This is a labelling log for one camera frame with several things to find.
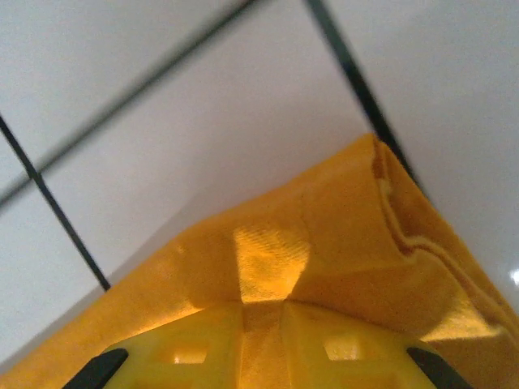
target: yellow plastic object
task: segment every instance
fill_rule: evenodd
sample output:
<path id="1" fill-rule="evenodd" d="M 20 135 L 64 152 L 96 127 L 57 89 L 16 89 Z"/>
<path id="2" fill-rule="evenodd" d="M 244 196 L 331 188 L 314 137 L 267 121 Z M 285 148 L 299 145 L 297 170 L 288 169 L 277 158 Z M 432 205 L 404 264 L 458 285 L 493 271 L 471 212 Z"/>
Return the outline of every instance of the yellow plastic object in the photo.
<path id="1" fill-rule="evenodd" d="M 238 386 L 242 306 L 203 310 L 108 348 L 129 355 L 105 389 L 227 389 Z"/>
<path id="2" fill-rule="evenodd" d="M 429 346 L 343 314 L 289 302 L 280 322 L 293 389 L 435 389 L 407 355 Z M 108 348 L 129 357 L 106 389 L 240 386 L 242 304 L 206 309 Z"/>
<path id="3" fill-rule="evenodd" d="M 434 350 L 408 336 L 293 302 L 281 331 L 294 389 L 435 389 L 406 353 Z"/>

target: black grout line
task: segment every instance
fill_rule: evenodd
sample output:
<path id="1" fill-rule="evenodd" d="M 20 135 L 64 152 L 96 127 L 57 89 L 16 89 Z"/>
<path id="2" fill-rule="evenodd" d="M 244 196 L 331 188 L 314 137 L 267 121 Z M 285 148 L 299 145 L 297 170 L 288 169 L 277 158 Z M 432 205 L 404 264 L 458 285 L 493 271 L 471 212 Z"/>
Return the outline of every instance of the black grout line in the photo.
<path id="1" fill-rule="evenodd" d="M 54 215 L 58 218 L 59 222 L 61 223 L 62 227 L 65 229 L 67 235 L 72 240 L 72 242 L 75 245 L 75 248 L 79 251 L 79 253 L 83 256 L 84 261 L 94 274 L 94 276 L 97 278 L 99 283 L 101 284 L 101 287 L 106 291 L 110 289 L 110 284 L 108 280 L 106 279 L 105 275 L 97 266 L 96 261 L 94 261 L 94 258 L 90 255 L 87 248 L 81 241 L 81 238 L 79 238 L 79 235 L 74 230 L 74 227 L 72 227 L 71 222 L 66 217 L 65 213 L 59 206 L 56 199 L 52 196 L 52 193 L 50 193 L 49 188 L 45 184 L 45 181 L 43 180 L 43 177 L 40 173 L 34 169 L 34 166 L 32 165 L 32 162 L 29 160 L 27 154 L 22 149 L 22 147 L 19 145 L 18 140 L 16 140 L 16 137 L 13 135 L 7 124 L 4 122 L 2 116 L 0 115 L 0 129 L 2 130 L 3 135 L 6 137 L 7 142 L 11 145 L 13 151 L 16 153 L 16 156 L 22 163 L 22 165 L 25 168 L 25 171 L 27 172 L 27 175 L 33 180 L 38 189 L 40 190 L 41 194 L 47 201 L 47 203 L 52 208 Z"/>
<path id="2" fill-rule="evenodd" d="M 214 38 L 218 32 L 221 32 L 225 27 L 234 22 L 251 6 L 262 1 L 266 0 L 243 1 L 232 10 L 225 12 L 225 16 L 214 21 L 208 28 L 205 28 L 202 32 L 198 32 L 193 37 L 188 38 L 186 43 L 182 45 L 180 49 L 175 49 L 172 53 L 166 55 L 165 58 L 153 66 L 150 71 L 139 77 L 132 86 L 113 99 L 112 102 L 108 103 L 98 114 L 87 120 L 80 128 L 73 131 L 72 136 L 69 139 L 63 141 L 61 146 L 56 147 L 53 152 L 50 152 L 50 155 L 44 157 L 36 171 L 39 174 L 43 174 L 55 166 L 57 162 L 63 159 L 63 157 L 69 155 L 80 144 L 83 144 L 85 140 L 89 139 L 95 133 L 98 133 L 106 123 L 121 113 L 129 104 L 136 101 L 137 97 L 141 96 L 151 86 L 156 85 L 171 70 L 177 68 L 178 65 L 187 60 L 194 52 Z M 0 197 L 0 208 L 12 200 L 30 183 L 30 177 L 24 179 L 20 178 L 17 180 L 17 182 Z"/>
<path id="3" fill-rule="evenodd" d="M 364 109 L 367 118 L 371 123 L 373 131 L 377 134 L 379 139 L 386 143 L 391 151 L 397 156 L 398 160 L 404 166 L 405 171 L 419 186 L 418 180 L 413 172 L 413 169 L 407 162 L 404 152 L 395 138 L 388 122 L 382 114 L 382 110 L 377 105 L 366 80 L 362 76 L 362 72 L 357 66 L 348 46 L 344 39 L 342 39 L 339 30 L 332 19 L 330 11 L 324 5 L 322 0 L 305 0 L 305 3 L 310 8 L 314 20 L 319 25 L 324 38 L 332 49 L 336 60 L 339 62 L 346 78 L 350 82 L 351 87 L 355 91 L 362 108 Z"/>

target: white tile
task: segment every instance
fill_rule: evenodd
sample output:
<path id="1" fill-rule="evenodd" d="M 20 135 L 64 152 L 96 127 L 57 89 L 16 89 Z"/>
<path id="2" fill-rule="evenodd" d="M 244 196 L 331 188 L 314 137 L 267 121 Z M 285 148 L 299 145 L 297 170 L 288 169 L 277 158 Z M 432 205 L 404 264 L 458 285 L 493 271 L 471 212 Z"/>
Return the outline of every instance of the white tile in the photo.
<path id="1" fill-rule="evenodd" d="M 0 109 L 34 160 L 237 0 L 0 4 Z"/>
<path id="2" fill-rule="evenodd" d="M 94 289 L 96 279 L 35 187 L 0 209 L 0 370 Z"/>
<path id="3" fill-rule="evenodd" d="M 519 312 L 519 2 L 329 3 L 433 202 Z"/>
<path id="4" fill-rule="evenodd" d="M 266 2 L 46 178 L 112 274 L 367 131 L 306 8 Z"/>
<path id="5" fill-rule="evenodd" d="M 25 174 L 24 167 L 2 134 L 0 134 L 0 166 L 0 197 L 2 197 L 15 179 Z"/>

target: orange fabric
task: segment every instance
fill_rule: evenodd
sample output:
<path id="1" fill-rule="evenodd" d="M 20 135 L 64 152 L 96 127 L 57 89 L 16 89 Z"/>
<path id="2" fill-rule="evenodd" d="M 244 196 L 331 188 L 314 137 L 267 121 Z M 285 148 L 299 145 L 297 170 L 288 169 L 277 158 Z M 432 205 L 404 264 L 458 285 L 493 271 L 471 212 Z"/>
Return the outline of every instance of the orange fabric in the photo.
<path id="1" fill-rule="evenodd" d="M 371 135 L 171 240 L 0 387 L 61 387 L 113 343 L 240 299 L 243 387 L 289 387 L 277 331 L 287 298 L 423 339 L 477 388 L 519 387 L 519 319 Z"/>

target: yellow cloth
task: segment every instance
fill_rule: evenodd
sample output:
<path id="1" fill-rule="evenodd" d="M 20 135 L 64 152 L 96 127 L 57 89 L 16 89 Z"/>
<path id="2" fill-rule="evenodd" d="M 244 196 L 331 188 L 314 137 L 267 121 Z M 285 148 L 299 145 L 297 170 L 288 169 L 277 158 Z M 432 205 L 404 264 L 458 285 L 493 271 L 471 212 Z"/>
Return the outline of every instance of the yellow cloth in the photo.
<path id="1" fill-rule="evenodd" d="M 180 234 L 0 387 L 61 387 L 110 344 L 241 299 L 242 387 L 285 388 L 277 319 L 286 298 L 421 338 L 477 388 L 519 388 L 519 319 L 371 135 Z"/>

